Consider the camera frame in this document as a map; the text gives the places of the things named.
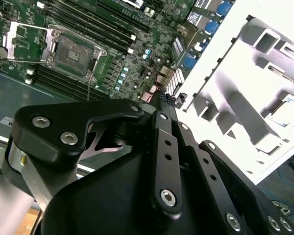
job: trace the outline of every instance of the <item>metal sheet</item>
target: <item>metal sheet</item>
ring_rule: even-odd
[[[0,122],[13,118],[23,106],[67,102],[65,99],[50,95],[21,81],[0,75]],[[0,136],[9,138],[11,127],[0,123]]]

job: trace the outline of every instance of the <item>screw head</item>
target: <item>screw head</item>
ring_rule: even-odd
[[[284,218],[280,217],[280,221],[281,221],[283,227],[284,227],[287,231],[289,231],[289,232],[292,231],[292,227],[289,225],[289,223],[288,223]]]
[[[181,127],[183,127],[183,129],[184,129],[184,130],[186,130],[186,131],[188,131],[188,130],[189,130],[188,126],[187,126],[187,125],[185,125],[184,123],[182,123],[182,124],[181,124]]]
[[[62,143],[67,145],[75,145],[78,142],[77,136],[72,132],[64,132],[60,136]]]
[[[131,105],[131,109],[132,110],[134,110],[135,112],[137,112],[139,109],[136,107],[136,106],[134,106],[134,105]]]
[[[164,119],[164,120],[167,120],[167,119],[168,119],[168,117],[167,117],[166,115],[164,115],[164,114],[160,114],[160,117],[161,117],[162,119]]]
[[[214,146],[213,143],[208,143],[208,146],[209,146],[212,150],[216,150],[216,147]]]
[[[280,231],[280,226],[278,225],[278,223],[271,216],[268,216],[268,220],[269,220],[269,223],[271,224],[271,226],[275,230]]]
[[[176,203],[176,199],[174,194],[167,189],[164,189],[160,192],[160,196],[162,201],[168,206],[168,207],[174,207]]]
[[[42,116],[34,117],[32,122],[34,126],[39,128],[46,128],[50,126],[50,121],[48,120],[48,118]]]
[[[239,232],[241,230],[241,225],[239,221],[231,213],[226,213],[226,221],[231,226],[231,228],[234,229],[235,231]]]

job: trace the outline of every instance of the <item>metal bracket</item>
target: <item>metal bracket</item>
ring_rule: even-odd
[[[171,135],[172,121],[167,115],[156,111],[152,120],[151,204],[166,218],[164,221],[171,222],[177,220],[182,211],[177,139]]]
[[[198,148],[192,131],[184,123],[176,123],[174,132],[179,136],[179,155],[186,162],[204,191],[209,195],[212,210],[222,234],[245,234],[245,223],[240,219],[211,157]]]
[[[84,152],[89,125],[102,120],[110,124],[121,119],[139,120],[143,114],[128,99],[27,106],[15,114],[11,136],[26,154],[54,169],[66,170],[76,166]]]
[[[294,234],[294,226],[289,219],[212,141],[203,141],[199,147],[209,153],[227,191],[234,195],[236,206],[243,209],[246,223],[254,234]]]

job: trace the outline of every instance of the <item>motherboard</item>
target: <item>motherboard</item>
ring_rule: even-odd
[[[0,0],[0,72],[70,100],[149,102],[176,92],[222,22],[205,2]]]

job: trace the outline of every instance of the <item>cable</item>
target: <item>cable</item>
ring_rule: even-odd
[[[272,193],[260,188],[261,192],[263,192],[264,194],[267,194],[273,201],[277,201],[277,202],[280,202],[282,204],[285,204],[286,206],[288,206],[290,208],[291,211],[294,211],[293,210],[293,206],[291,206],[291,203],[289,201],[286,201],[286,200],[281,200],[279,199],[278,197],[276,197],[275,195],[273,195]]]
[[[293,185],[291,182],[289,182],[289,181],[287,181],[286,179],[284,179],[284,177],[281,176],[280,168],[278,168],[278,174],[279,174],[279,176],[280,176],[280,179],[281,179],[285,184],[289,185],[291,188],[294,189],[294,185]]]

